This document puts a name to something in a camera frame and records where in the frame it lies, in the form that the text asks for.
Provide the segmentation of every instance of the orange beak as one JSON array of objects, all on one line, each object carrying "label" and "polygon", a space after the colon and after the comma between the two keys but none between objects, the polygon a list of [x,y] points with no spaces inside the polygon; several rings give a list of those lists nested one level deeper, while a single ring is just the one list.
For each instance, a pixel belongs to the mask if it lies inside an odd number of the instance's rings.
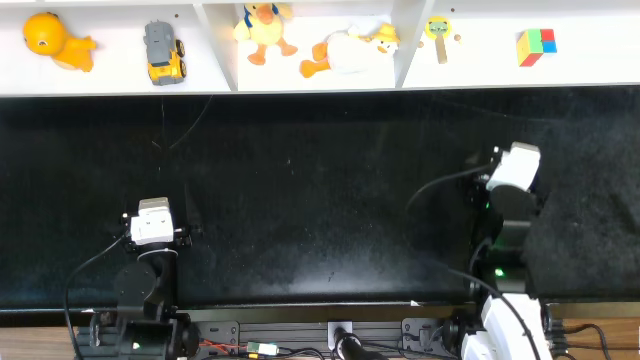
[{"label": "orange beak", "polygon": [[261,23],[269,25],[273,22],[273,11],[271,10],[271,4],[264,4],[256,11],[256,16]]}]

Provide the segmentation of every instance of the duck plush toy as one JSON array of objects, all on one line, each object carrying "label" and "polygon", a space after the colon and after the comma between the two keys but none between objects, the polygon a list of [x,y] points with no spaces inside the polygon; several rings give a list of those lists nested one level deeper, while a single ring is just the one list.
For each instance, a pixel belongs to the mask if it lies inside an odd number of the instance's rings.
[{"label": "duck plush toy", "polygon": [[36,54],[51,56],[53,61],[68,70],[89,72],[93,68],[90,50],[96,43],[90,36],[73,37],[58,16],[52,13],[33,15],[22,30],[27,47]]},{"label": "duck plush toy", "polygon": [[300,73],[305,78],[318,71],[333,70],[340,74],[366,71],[393,57],[400,39],[391,24],[383,24],[378,33],[369,37],[360,36],[357,29],[337,32],[326,42],[313,47],[313,60],[300,64]]},{"label": "duck plush toy", "polygon": [[258,51],[249,55],[248,59],[255,65],[264,65],[267,47],[278,45],[283,56],[291,56],[298,52],[298,48],[287,44],[282,38],[284,25],[280,16],[291,19],[293,11],[285,4],[244,5],[244,19],[240,20],[233,30],[233,37],[237,41],[251,39],[258,44]]}]

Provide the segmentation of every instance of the blue vest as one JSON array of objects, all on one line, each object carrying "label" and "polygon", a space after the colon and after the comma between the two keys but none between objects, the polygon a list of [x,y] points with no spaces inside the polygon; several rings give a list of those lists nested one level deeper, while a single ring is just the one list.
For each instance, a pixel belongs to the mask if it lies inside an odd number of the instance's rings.
[{"label": "blue vest", "polygon": [[[271,4],[271,10],[273,10],[273,13],[275,15],[278,15],[278,13],[280,11],[278,11],[278,7],[276,6],[276,4]],[[251,29],[253,27],[253,24],[251,23],[251,20],[249,20],[249,16],[251,15],[251,13],[249,12],[249,10],[247,10],[247,7],[244,7],[244,23],[247,24],[247,27],[249,29]]]}]

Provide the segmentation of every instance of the wooden floor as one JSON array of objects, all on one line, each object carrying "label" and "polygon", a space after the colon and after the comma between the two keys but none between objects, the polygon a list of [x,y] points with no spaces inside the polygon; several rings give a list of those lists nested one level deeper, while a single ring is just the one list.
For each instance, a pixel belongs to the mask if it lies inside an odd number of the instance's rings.
[{"label": "wooden floor", "polygon": [[[609,347],[638,347],[640,318],[572,319],[565,327],[593,323],[602,328]],[[600,346],[595,330],[569,335],[569,343]],[[601,350],[571,349],[578,360],[604,360]],[[640,360],[638,351],[610,351],[613,360]],[[66,328],[0,328],[0,360],[70,360],[73,351]]]}]

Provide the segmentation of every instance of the black table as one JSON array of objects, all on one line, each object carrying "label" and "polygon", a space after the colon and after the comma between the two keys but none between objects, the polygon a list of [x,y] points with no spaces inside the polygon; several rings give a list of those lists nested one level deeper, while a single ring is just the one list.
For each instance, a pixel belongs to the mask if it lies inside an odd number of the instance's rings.
[{"label": "black table", "polygon": [[[64,279],[143,198],[188,188],[205,234],[180,253],[183,308],[466,299],[473,214],[425,182],[512,141],[542,152],[552,191],[527,249],[541,296],[637,298],[635,87],[0,101],[0,308],[59,309]],[[120,249],[74,306],[112,306]]]}]

